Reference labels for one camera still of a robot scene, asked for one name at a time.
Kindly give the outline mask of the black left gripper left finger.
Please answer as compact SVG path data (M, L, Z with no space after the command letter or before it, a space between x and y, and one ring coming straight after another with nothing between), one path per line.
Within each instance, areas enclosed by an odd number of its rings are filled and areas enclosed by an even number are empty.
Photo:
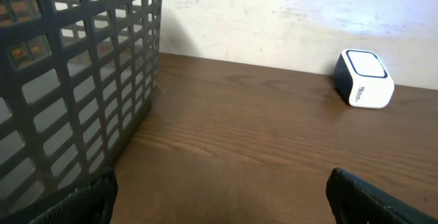
M15 213L1 218L5 224L110 223L118 194L116 174L105 167Z

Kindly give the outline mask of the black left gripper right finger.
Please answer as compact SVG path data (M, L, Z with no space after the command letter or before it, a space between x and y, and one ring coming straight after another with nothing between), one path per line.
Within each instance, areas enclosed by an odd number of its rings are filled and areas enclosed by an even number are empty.
M326 197L341 224L437 224L437 219L339 167L328 178Z

